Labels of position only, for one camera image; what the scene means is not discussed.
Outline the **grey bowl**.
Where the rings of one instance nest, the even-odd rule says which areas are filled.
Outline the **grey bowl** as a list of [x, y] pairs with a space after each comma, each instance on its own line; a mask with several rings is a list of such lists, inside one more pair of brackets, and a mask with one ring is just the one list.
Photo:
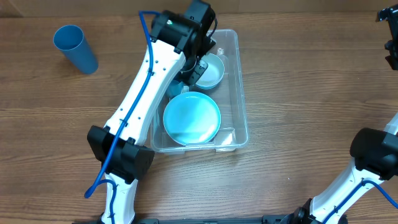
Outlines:
[[205, 55], [201, 58], [201, 61], [206, 62], [208, 67], [197, 82], [219, 84], [224, 76], [223, 61], [215, 54]]

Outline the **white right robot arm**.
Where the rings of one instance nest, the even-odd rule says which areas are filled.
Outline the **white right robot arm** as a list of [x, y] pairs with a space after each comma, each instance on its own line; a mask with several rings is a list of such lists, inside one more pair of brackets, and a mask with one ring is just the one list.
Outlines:
[[393, 207], [397, 207], [397, 202], [381, 187], [383, 182], [397, 175], [397, 116], [382, 131], [361, 129], [349, 153], [348, 166], [326, 190], [286, 215], [281, 223], [347, 223], [345, 211], [372, 188], [378, 189]]

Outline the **light blue plate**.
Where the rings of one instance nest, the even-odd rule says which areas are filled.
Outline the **light blue plate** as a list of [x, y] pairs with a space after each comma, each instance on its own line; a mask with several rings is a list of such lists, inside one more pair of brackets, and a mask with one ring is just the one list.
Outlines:
[[220, 129], [221, 111], [208, 95], [189, 91], [169, 101], [163, 124], [171, 139], [183, 146], [206, 143]]

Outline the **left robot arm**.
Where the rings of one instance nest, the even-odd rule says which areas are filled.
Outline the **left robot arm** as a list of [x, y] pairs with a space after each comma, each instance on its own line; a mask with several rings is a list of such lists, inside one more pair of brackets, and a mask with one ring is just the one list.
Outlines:
[[144, 145], [152, 118], [172, 80], [186, 85], [198, 81], [205, 71], [200, 59], [216, 44], [216, 14], [207, 2], [192, 1], [183, 14], [152, 11], [149, 26], [147, 13], [139, 11], [147, 42], [141, 67], [112, 117], [87, 134], [101, 169], [85, 198], [106, 184], [106, 206], [98, 223], [133, 223], [137, 183], [155, 155]]

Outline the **clear plastic storage bin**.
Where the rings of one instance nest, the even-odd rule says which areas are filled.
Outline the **clear plastic storage bin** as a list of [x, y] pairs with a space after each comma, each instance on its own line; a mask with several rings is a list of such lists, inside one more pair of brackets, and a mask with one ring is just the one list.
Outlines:
[[168, 96], [163, 97], [150, 128], [150, 145], [157, 152], [166, 154], [183, 154], [185, 151], [214, 149], [216, 151], [233, 151], [244, 147], [249, 139], [248, 122], [239, 57], [238, 35], [234, 30], [221, 29], [213, 34], [216, 45], [210, 50], [224, 63], [224, 76], [214, 89], [202, 90], [195, 85], [190, 91], [204, 93], [212, 98], [221, 111], [221, 126], [216, 136], [206, 143], [183, 146], [167, 134], [163, 124], [163, 114]]

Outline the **light blue bowl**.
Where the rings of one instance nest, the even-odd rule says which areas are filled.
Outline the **light blue bowl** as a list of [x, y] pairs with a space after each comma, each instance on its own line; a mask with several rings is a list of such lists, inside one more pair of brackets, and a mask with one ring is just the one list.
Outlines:
[[199, 82], [197, 82], [195, 84], [195, 86], [202, 90], [210, 90], [210, 89], [216, 88], [218, 86], [218, 83], [199, 83]]

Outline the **blue cup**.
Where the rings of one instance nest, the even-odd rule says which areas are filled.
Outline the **blue cup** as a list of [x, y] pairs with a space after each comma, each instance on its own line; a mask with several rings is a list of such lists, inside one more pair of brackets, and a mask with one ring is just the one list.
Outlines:
[[92, 74], [97, 71], [98, 61], [80, 27], [66, 25], [59, 28], [53, 36], [53, 44], [80, 72]]
[[181, 94], [183, 87], [183, 82], [172, 80], [165, 93], [169, 98], [174, 98], [177, 95]]

